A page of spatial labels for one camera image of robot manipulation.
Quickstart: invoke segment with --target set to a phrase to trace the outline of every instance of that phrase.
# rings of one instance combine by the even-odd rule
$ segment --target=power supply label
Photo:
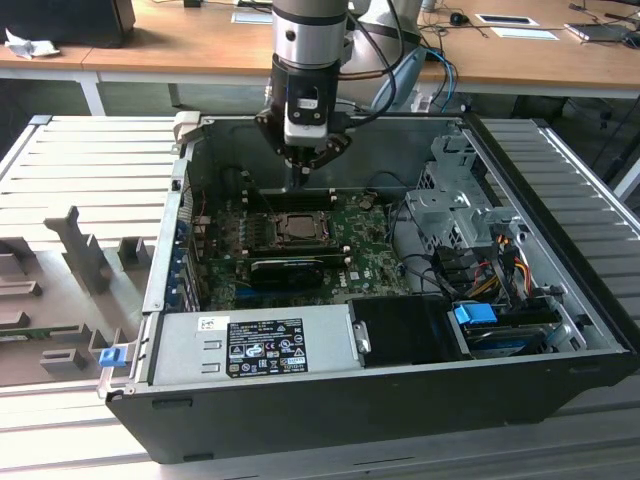
[[[229,323],[227,348],[231,378],[308,371],[301,318]]]

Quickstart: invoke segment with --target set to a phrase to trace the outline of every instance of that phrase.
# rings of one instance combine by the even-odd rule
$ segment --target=workbench
[[[623,45],[580,44],[565,23],[591,18],[568,9],[565,0],[450,0],[474,25],[476,13],[522,15],[539,28],[554,29],[559,41],[499,38],[483,29],[448,29],[443,46],[459,73],[457,91],[573,97],[635,98],[640,92],[640,52]],[[0,77],[76,81],[93,115],[104,115],[98,84],[141,82],[207,85],[264,85],[271,70],[271,26],[231,23],[234,8],[204,4],[184,9],[181,1],[133,0],[136,26],[121,49],[61,46],[62,55],[32,61],[0,50]],[[634,9],[590,0],[590,11],[630,15]],[[451,10],[424,14],[423,24],[448,25]],[[432,46],[437,37],[425,35]],[[418,88],[432,92],[442,82],[438,63],[425,65]],[[171,92],[176,103],[176,89]]]

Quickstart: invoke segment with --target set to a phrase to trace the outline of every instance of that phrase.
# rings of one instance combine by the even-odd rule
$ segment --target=blue latch
[[[476,325],[478,323],[497,323],[498,319],[488,303],[465,303],[453,313],[460,325]]]
[[[100,360],[98,363],[102,368],[105,367],[126,367],[127,366],[127,347],[111,347],[105,348],[100,352]]]

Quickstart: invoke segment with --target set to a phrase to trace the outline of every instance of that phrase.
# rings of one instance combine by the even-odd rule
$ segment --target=computer mouse
[[[449,17],[449,23],[454,27],[461,27],[462,25],[469,23],[469,17],[462,13],[454,12]]]
[[[622,37],[622,43],[624,43],[629,48],[640,48],[640,33],[638,32],[629,32],[624,37]]]

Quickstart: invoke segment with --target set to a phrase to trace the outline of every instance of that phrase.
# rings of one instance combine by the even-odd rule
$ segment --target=white paper
[[[500,38],[526,38],[528,40],[559,40],[547,30],[532,30],[526,28],[491,27]]]
[[[57,55],[60,50],[56,50],[48,40],[38,40],[32,42],[24,38],[13,35],[8,29],[5,29],[7,41],[4,46],[11,50],[15,55],[31,60],[33,57],[45,57],[48,55]]]
[[[249,25],[271,25],[273,17],[270,13],[234,12],[231,23],[246,23]]]

